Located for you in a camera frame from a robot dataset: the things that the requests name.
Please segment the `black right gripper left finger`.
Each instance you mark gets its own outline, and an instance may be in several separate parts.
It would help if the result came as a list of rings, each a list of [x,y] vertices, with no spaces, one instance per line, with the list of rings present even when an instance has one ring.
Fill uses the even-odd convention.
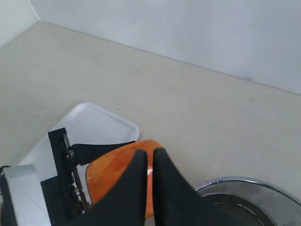
[[[136,150],[116,184],[70,226],[143,226],[147,200],[148,157]]]

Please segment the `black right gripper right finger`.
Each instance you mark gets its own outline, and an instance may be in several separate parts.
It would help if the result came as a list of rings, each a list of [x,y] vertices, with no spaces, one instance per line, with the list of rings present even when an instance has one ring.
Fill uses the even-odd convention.
[[[235,219],[207,203],[178,171],[167,151],[153,153],[152,198],[157,226],[234,226]]]

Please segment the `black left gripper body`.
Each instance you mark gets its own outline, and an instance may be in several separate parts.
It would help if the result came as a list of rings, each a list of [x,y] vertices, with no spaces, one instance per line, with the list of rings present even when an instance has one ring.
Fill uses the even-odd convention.
[[[68,224],[89,210],[78,166],[89,163],[83,145],[70,145],[65,128],[48,133],[57,175],[41,182],[52,224]]]

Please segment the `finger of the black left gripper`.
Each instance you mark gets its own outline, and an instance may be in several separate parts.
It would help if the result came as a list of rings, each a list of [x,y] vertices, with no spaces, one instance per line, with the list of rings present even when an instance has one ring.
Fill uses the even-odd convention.
[[[135,143],[135,141],[111,144],[111,145],[90,145],[90,144],[73,144],[68,147],[68,151],[73,154],[72,159],[77,165],[86,165],[97,158],[126,145]]]

